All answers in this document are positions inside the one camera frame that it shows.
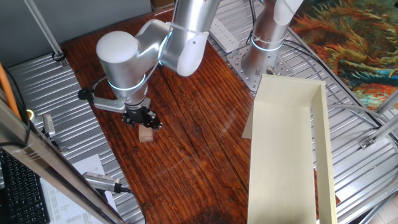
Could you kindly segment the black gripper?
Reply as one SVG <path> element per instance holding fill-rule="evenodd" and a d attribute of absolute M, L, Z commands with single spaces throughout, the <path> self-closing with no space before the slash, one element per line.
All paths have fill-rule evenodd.
<path fill-rule="evenodd" d="M 130 126 L 134 126 L 136 123 L 146 123 L 146 127 L 153 130 L 162 128 L 157 113 L 145 106 L 136 109 L 127 108 L 123 114 L 123 122 Z"/>

